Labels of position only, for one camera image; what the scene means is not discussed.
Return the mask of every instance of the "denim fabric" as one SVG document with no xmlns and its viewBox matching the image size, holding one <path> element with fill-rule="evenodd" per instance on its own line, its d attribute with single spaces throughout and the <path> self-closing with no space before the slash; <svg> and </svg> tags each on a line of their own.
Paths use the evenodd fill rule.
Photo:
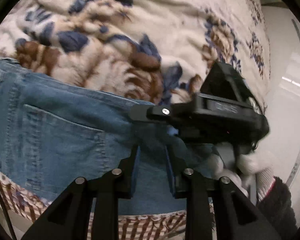
<svg viewBox="0 0 300 240">
<path fill-rule="evenodd" d="M 0 171 L 39 197 L 54 200 L 76 177 L 100 177 L 141 148 L 136 192 L 119 213 L 168 213 L 186 208 L 173 199 L 165 145 L 173 144 L 190 168 L 209 175 L 210 145 L 187 146 L 168 126 L 132 123 L 129 110 L 149 102 L 67 85 L 0 60 Z"/>
</svg>

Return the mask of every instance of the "brown checkered cloth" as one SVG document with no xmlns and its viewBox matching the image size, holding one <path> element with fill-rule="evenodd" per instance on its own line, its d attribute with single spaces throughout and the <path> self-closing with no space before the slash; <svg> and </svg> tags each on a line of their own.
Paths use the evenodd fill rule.
<svg viewBox="0 0 300 240">
<path fill-rule="evenodd" d="M 35 222 L 51 202 L 20 187 L 0 172 L 0 193 L 8 210 Z M 90 214 L 87 240 L 91 239 L 93 213 Z M 120 240 L 184 239 L 186 211 L 168 214 L 119 216 Z"/>
</svg>

